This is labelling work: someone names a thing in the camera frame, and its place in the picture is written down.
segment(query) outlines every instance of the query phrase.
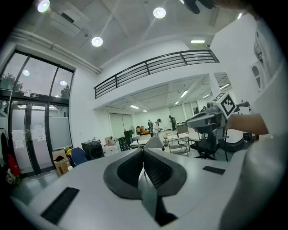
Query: red cloth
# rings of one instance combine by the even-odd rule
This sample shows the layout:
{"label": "red cloth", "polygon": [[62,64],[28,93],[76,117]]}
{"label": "red cloth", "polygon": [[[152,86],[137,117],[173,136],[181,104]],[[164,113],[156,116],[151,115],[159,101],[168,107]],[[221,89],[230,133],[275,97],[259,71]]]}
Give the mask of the red cloth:
{"label": "red cloth", "polygon": [[9,162],[9,167],[10,167],[11,173],[14,176],[20,176],[20,169],[19,169],[15,159],[13,158],[13,156],[11,154],[8,155],[8,162]]}

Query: black metal railing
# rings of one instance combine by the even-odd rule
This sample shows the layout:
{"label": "black metal railing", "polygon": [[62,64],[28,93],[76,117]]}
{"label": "black metal railing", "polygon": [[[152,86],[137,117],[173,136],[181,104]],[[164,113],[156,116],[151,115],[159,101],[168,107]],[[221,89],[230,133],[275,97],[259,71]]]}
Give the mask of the black metal railing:
{"label": "black metal railing", "polygon": [[175,67],[219,62],[211,50],[187,50],[148,59],[120,71],[94,87],[95,98],[131,81]]}

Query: ceiling vent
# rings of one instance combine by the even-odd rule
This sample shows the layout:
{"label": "ceiling vent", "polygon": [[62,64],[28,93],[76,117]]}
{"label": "ceiling vent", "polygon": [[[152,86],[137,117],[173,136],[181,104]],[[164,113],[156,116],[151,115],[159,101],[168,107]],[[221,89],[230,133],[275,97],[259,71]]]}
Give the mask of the ceiling vent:
{"label": "ceiling vent", "polygon": [[85,14],[70,2],[65,2],[57,13],[52,12],[50,18],[52,19],[50,23],[51,26],[71,37],[78,34],[83,26],[90,21]]}

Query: white ceiling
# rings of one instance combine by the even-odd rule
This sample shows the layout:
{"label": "white ceiling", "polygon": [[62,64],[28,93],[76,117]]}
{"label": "white ceiling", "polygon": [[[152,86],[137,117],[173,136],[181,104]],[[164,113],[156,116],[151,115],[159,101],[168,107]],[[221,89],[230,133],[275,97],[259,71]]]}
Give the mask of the white ceiling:
{"label": "white ceiling", "polygon": [[[226,73],[214,73],[214,75],[220,88],[230,83]],[[180,98],[186,89],[189,91],[183,98]],[[193,102],[202,99],[208,94],[212,95],[208,75],[197,75],[171,81],[154,88],[143,89],[141,92],[131,94],[109,103],[106,107],[129,112],[142,112],[142,110],[149,111],[167,106],[174,106],[177,101],[179,101],[178,104]],[[137,106],[139,109],[131,108],[130,105]]]}
{"label": "white ceiling", "polygon": [[[181,39],[190,49],[189,41],[193,38],[204,38],[210,43],[215,33],[234,21],[239,13],[209,10],[197,2],[201,12],[196,15],[180,0],[68,0],[90,19],[76,36],[70,37],[50,25],[51,12],[58,12],[66,1],[50,0],[45,13],[31,7],[16,27],[44,37],[95,66],[148,41]],[[163,19],[153,16],[153,10],[159,6],[166,10]],[[95,36],[103,39],[101,47],[91,45]]]}

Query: white marker cube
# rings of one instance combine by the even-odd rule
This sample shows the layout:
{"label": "white marker cube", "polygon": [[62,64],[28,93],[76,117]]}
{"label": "white marker cube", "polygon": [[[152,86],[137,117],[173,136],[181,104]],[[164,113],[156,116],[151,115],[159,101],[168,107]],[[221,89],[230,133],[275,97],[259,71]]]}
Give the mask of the white marker cube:
{"label": "white marker cube", "polygon": [[228,119],[236,109],[236,103],[233,101],[229,93],[220,93],[212,100],[212,103],[223,111],[226,119]]}

